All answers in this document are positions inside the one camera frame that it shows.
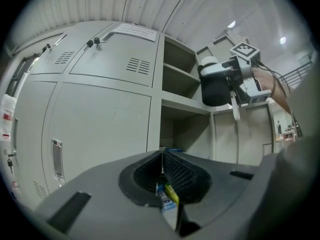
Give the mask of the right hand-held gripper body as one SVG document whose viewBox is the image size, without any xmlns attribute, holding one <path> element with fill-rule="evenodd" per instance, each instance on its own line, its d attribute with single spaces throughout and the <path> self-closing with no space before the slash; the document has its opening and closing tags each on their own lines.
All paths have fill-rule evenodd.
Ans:
<svg viewBox="0 0 320 240">
<path fill-rule="evenodd" d="M 235 91 L 238 104 L 253 104 L 265 102 L 270 96 L 270 90 L 262 90 L 256 80 L 252 65 L 261 58 L 261 51 L 245 42 L 240 42 L 230 50 L 231 57 L 223 65 L 230 69 L 229 83 Z"/>
</svg>

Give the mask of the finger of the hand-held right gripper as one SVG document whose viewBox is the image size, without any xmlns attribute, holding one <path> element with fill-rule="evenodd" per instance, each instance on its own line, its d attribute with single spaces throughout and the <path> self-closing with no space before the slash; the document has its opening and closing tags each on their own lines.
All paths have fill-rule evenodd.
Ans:
<svg viewBox="0 0 320 240">
<path fill-rule="evenodd" d="M 216 59 L 202 59 L 200 62 L 201 77 L 229 77 L 232 74 L 233 59 L 218 63 Z"/>
</svg>

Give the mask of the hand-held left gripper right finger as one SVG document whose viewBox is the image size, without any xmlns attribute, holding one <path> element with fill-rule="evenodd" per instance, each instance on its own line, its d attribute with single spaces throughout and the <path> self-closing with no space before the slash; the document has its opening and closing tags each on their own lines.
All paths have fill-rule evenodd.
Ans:
<svg viewBox="0 0 320 240">
<path fill-rule="evenodd" d="M 165 226 L 162 239 L 249 239 L 255 211 L 242 198 L 257 167 L 164 151 L 162 168 L 179 199 L 175 228 Z"/>
</svg>

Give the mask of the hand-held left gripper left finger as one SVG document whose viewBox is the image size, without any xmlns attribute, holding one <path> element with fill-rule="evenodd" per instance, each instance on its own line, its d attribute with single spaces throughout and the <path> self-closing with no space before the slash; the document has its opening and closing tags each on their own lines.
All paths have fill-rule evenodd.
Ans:
<svg viewBox="0 0 320 240">
<path fill-rule="evenodd" d="M 64 240 L 177 240 L 161 212 L 160 151 L 92 167 L 50 194 L 36 214 Z"/>
</svg>

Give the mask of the person's right hand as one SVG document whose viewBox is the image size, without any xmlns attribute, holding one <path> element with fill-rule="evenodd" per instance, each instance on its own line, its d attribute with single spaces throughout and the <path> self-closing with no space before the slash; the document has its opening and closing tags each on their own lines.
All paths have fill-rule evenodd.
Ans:
<svg viewBox="0 0 320 240">
<path fill-rule="evenodd" d="M 259 81 L 261 88 L 263 91 L 265 90 L 270 90 L 272 91 L 274 88 L 274 77 L 269 74 L 268 72 L 260 69 L 253 67 L 252 72 L 254 77 Z"/>
</svg>

